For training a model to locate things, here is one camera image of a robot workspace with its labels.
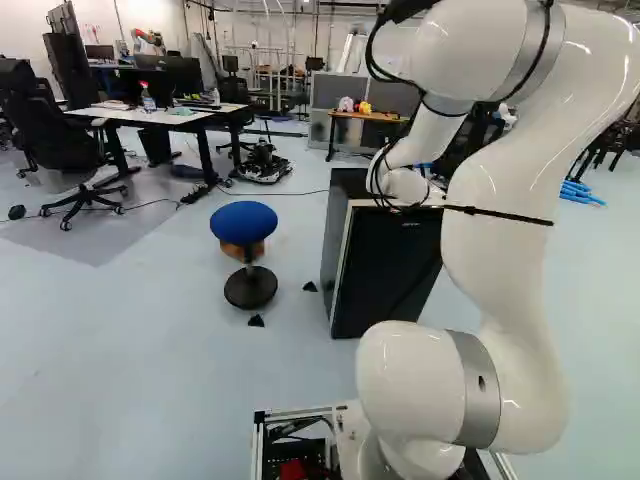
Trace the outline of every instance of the power strip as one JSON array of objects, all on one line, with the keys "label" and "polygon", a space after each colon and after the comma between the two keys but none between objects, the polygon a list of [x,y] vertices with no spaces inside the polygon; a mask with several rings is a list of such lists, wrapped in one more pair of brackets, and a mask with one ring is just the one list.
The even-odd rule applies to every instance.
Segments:
[{"label": "power strip", "polygon": [[184,197],[180,199],[181,203],[186,203],[187,205],[191,205],[196,203],[202,197],[207,195],[213,187],[210,187],[206,183],[198,183],[193,187],[193,191],[188,193]]}]

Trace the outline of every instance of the floor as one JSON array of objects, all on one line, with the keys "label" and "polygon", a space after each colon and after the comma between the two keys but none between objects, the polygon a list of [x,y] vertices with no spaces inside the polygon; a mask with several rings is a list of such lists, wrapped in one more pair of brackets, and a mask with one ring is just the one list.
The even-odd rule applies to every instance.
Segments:
[{"label": "floor", "polygon": [[[295,130],[301,125],[274,124]],[[142,153],[133,130],[126,147]],[[210,133],[210,145],[225,143]],[[327,165],[305,139],[278,137],[295,166],[273,187],[328,186],[330,167],[366,165],[340,155]],[[182,161],[198,164],[193,136],[175,134]],[[132,161],[143,163],[143,159]],[[222,173],[226,156],[215,156]],[[48,197],[14,176],[0,152],[0,205],[37,213]],[[640,416],[640,271],[636,221],[640,160],[585,179],[608,208],[560,203],[546,264],[548,318],[568,375],[571,423],[560,444],[513,458],[521,479],[630,477]],[[129,205],[178,199],[191,189],[162,168],[131,183]],[[332,341],[318,294],[326,194],[256,196],[279,225],[261,263],[280,288],[265,329],[222,297],[238,264],[223,255],[209,217],[235,200],[221,191],[175,211],[171,202],[123,217],[83,212],[74,230],[55,217],[0,225],[0,472],[12,480],[245,479],[252,412],[353,398],[355,341]],[[443,272],[420,320],[474,331],[479,312]]]}]

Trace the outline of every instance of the red component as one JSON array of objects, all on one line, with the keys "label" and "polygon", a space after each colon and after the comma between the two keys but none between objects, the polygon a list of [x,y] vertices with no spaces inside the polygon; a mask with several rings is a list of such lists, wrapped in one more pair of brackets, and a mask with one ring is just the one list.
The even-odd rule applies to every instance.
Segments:
[{"label": "red component", "polygon": [[299,459],[280,465],[280,480],[305,480],[307,474]]}]

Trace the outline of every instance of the water bottle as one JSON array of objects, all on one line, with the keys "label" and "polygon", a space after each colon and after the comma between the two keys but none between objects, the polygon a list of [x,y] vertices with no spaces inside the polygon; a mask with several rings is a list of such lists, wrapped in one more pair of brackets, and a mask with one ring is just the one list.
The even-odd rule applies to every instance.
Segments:
[{"label": "water bottle", "polygon": [[220,92],[217,88],[213,89],[213,105],[216,107],[220,105]]},{"label": "water bottle", "polygon": [[146,113],[151,113],[156,111],[156,102],[151,95],[149,95],[149,84],[147,82],[140,82],[142,85],[142,108]]}]

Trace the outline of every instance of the computer mouse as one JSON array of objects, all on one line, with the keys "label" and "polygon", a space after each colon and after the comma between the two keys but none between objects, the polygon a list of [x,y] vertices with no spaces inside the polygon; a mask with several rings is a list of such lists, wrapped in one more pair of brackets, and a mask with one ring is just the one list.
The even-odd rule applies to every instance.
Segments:
[{"label": "computer mouse", "polygon": [[9,220],[20,220],[27,213],[24,205],[14,205],[9,209]]}]

